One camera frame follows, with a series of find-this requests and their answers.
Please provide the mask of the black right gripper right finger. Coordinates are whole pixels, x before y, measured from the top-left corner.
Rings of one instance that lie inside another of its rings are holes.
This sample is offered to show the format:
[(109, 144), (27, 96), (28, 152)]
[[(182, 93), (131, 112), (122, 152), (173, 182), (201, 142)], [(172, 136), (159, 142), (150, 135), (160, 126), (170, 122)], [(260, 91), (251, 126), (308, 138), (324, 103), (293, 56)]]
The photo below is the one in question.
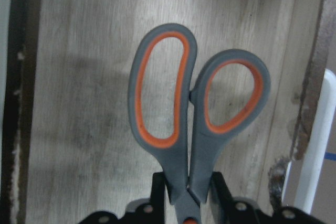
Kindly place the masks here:
[(215, 197), (219, 223), (323, 223), (295, 207), (281, 207), (271, 216), (265, 214), (248, 198), (233, 197), (220, 172), (201, 173), (201, 202), (208, 193)]

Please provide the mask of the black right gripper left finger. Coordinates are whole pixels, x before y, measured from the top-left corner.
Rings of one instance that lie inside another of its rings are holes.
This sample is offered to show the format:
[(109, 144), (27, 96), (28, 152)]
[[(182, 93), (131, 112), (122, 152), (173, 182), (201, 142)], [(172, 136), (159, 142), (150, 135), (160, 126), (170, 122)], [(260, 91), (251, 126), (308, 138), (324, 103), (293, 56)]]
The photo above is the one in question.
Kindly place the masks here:
[(153, 174), (150, 197), (130, 202), (120, 219), (112, 212), (96, 211), (85, 217), (81, 223), (165, 223), (164, 174)]

